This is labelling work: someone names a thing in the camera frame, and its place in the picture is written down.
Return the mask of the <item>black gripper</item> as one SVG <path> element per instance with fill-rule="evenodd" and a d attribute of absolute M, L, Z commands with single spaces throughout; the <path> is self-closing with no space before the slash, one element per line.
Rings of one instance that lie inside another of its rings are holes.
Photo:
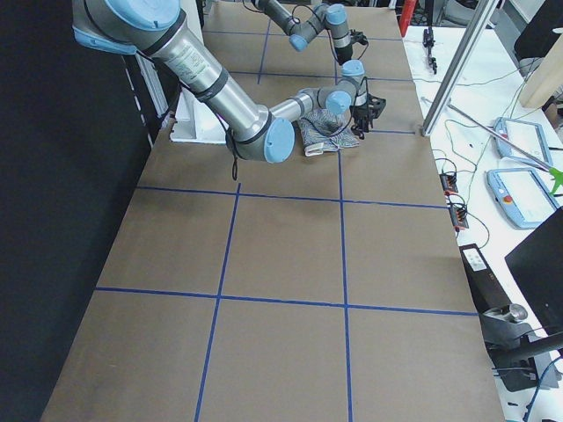
<path fill-rule="evenodd" d="M 353 47 L 351 44 L 347 44 L 344 47 L 336 47 L 335 54 L 338 64 L 344 64 L 352 59 Z"/>
<path fill-rule="evenodd" d="M 351 129 L 355 130 L 355 135 L 360 139 L 365 139 L 365 134 L 373 127 L 373 120 L 377 117 L 376 108 L 365 103 L 364 105 L 354 105 L 351 107 L 354 124 Z"/>

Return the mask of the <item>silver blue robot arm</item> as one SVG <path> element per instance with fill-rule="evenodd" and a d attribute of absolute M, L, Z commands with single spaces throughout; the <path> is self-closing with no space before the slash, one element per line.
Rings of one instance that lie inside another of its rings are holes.
<path fill-rule="evenodd" d="M 289 36 L 289 43 L 296 51 L 304 51 L 318 35 L 328 31 L 338 64 L 342 65 L 352 59 L 352 34 L 347 22 L 347 12 L 342 4 L 318 5 L 306 21 L 299 20 L 275 0 L 252 1 L 252 4 Z"/>
<path fill-rule="evenodd" d="M 369 93 L 362 62 L 352 57 L 353 45 L 368 41 L 349 28 L 345 7 L 320 4 L 301 21 L 277 1 L 256 1 L 254 6 L 289 36 L 297 51 L 329 32 L 341 80 L 334 86 L 303 89 L 273 108 L 258 105 L 189 29 L 178 1 L 75 1 L 73 31 L 84 47 L 118 55 L 140 53 L 162 63 L 226 122 L 226 143 L 238 158 L 285 161 L 294 148 L 293 122 L 319 108 L 333 114 L 350 112 L 352 132 L 357 136 L 368 132 L 386 101 Z"/>

